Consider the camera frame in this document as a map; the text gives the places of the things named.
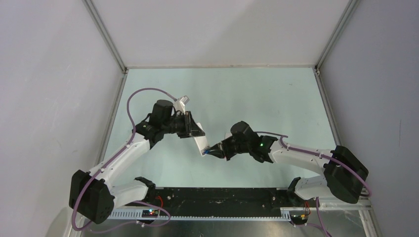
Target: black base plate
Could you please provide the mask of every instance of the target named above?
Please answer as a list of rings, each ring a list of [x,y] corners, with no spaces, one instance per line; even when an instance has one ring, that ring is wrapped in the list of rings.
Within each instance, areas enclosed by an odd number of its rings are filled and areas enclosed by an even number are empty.
[[[293,205],[287,191],[276,188],[156,188],[156,196],[172,216],[280,217],[281,207],[303,207]],[[160,206],[159,199],[151,203]]]

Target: table surface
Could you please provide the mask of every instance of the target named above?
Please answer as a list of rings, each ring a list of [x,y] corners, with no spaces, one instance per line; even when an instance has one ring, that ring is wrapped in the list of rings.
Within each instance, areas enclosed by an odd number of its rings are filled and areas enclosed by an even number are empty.
[[[186,110],[200,122],[210,145],[224,139],[230,127],[243,120],[254,131],[288,135],[287,142],[321,149],[335,143],[312,68],[131,69],[106,150],[109,158],[132,129],[126,101],[136,90],[156,87],[178,98],[190,98]],[[135,122],[151,112],[157,91],[140,92],[131,100]],[[143,176],[160,187],[288,187],[295,177],[315,173],[287,164],[259,163],[248,154],[226,162],[202,157],[193,138],[165,135],[152,150],[134,162],[116,184]]]

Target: white robotic arm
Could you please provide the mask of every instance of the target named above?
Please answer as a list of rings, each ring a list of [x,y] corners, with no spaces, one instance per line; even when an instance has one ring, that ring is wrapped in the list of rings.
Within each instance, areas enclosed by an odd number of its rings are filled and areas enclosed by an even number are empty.
[[[327,158],[337,159],[356,172],[363,180],[368,170],[346,148],[319,150],[291,145],[272,136],[259,136],[250,126],[241,121],[231,127],[225,140],[208,148],[204,154],[230,160],[236,154],[249,153],[258,162],[286,163],[311,170],[318,176],[295,178],[289,188],[290,199],[303,202],[311,198],[330,198],[356,203],[363,184],[357,177]]]
[[[149,188],[155,185],[143,178],[137,177],[131,182],[115,186],[116,178],[123,173],[136,159],[148,152],[157,142],[163,139],[168,133],[176,133],[180,138],[200,138],[198,148],[200,153],[207,142],[205,133],[200,124],[195,123],[190,111],[185,111],[185,104],[189,101],[183,96],[175,103],[167,100],[159,100],[154,104],[153,111],[147,118],[135,126],[135,133],[125,141],[126,148],[118,150],[121,152],[112,162],[103,161],[89,170],[89,172],[77,171],[71,182],[69,206],[74,208],[82,188],[92,174],[97,174],[82,196],[77,212],[84,215],[91,221],[100,224],[107,219],[113,209],[126,205],[136,200],[146,198]]]

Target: white wall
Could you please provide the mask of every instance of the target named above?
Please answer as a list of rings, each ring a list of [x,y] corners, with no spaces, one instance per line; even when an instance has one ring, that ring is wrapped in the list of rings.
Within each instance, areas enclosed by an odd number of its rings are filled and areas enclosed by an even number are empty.
[[[127,66],[315,65],[349,0],[95,0]]]
[[[321,69],[384,236],[417,236],[419,1],[361,1]]]
[[[0,236],[62,235],[120,77],[81,0],[0,2]]]

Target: red wire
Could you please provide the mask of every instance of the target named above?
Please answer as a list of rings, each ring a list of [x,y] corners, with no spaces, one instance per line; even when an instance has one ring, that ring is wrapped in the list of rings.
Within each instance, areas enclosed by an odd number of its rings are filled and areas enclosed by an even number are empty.
[[[156,199],[159,199],[160,200],[160,202],[161,202],[160,207],[163,207],[163,199],[162,199],[162,197],[161,196],[157,196]]]
[[[310,214],[311,214],[311,210],[310,210],[310,205],[308,204],[308,201],[305,201],[304,206],[305,206],[306,208],[308,208],[308,211],[309,211],[309,213],[307,214],[307,216],[308,216],[308,215],[310,215]]]

